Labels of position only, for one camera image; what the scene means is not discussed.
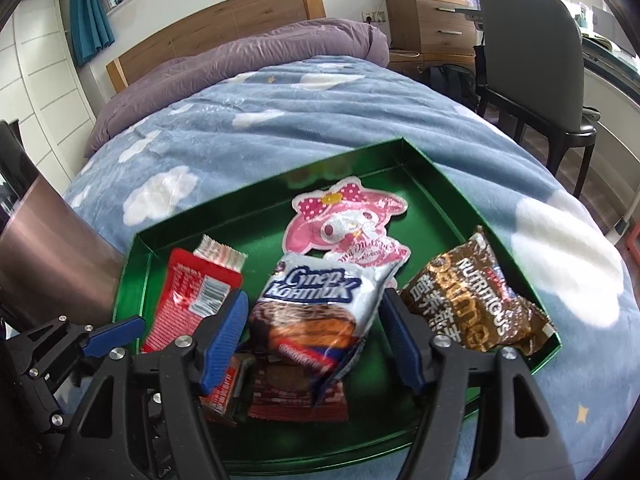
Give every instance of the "barcode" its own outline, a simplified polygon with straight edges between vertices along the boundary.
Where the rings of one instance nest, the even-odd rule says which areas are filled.
[[[224,303],[231,287],[216,278],[205,276],[196,300],[189,305],[189,311],[196,316],[214,316]]]

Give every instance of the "yellow star print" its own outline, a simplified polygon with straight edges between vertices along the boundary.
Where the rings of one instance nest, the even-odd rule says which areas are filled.
[[[575,419],[576,424],[586,424],[587,423],[587,414],[589,413],[589,409],[585,408],[583,405],[578,404],[578,417]]]

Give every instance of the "pink bow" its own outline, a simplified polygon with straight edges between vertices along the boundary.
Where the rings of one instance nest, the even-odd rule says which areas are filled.
[[[302,213],[305,220],[311,220],[316,216],[324,213],[329,206],[340,203],[342,200],[347,202],[364,202],[364,195],[357,186],[351,182],[340,188],[338,192],[325,193],[322,196],[311,196],[298,202],[298,210]]]

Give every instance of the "blue blanket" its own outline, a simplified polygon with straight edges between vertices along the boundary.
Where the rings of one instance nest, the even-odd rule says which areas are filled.
[[[402,136],[479,209],[548,307],[562,351],[536,380],[582,479],[640,394],[640,312],[620,255],[532,156],[468,109],[350,57],[241,74],[156,112],[105,144],[65,198],[126,252],[183,209],[302,164]],[[473,424],[453,478],[466,475]],[[314,478],[393,479],[406,452]]]

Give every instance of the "snack package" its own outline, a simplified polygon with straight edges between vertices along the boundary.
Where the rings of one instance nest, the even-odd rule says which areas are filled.
[[[291,205],[296,216],[287,226],[282,250],[298,254],[333,250],[350,234],[383,229],[392,216],[407,209],[403,198],[362,187],[356,176],[342,179],[328,191],[300,194]]]
[[[174,249],[142,352],[162,350],[179,335],[193,334],[202,318],[216,314],[229,291],[240,285],[239,272]]]
[[[542,310],[509,288],[481,227],[431,260],[400,296],[434,332],[473,350],[514,346],[532,355],[556,332]]]
[[[306,370],[283,361],[258,360],[254,400],[248,416],[287,422],[344,422],[349,412],[341,381],[332,383],[314,405]]]
[[[397,268],[284,254],[249,316],[252,342],[315,376],[330,375],[369,331]]]
[[[241,272],[246,261],[246,254],[221,244],[207,235],[202,235],[200,245],[193,254],[235,272]]]
[[[398,269],[411,256],[411,249],[386,235],[384,227],[372,228],[366,224],[360,231],[350,233],[338,246],[324,254],[325,260],[375,267],[396,262]],[[390,278],[386,287],[397,288],[398,282]]]
[[[207,397],[200,397],[207,420],[226,426],[236,426],[233,418],[236,402],[247,370],[254,364],[254,361],[255,358],[251,354],[235,354],[231,358],[222,384],[215,387]]]

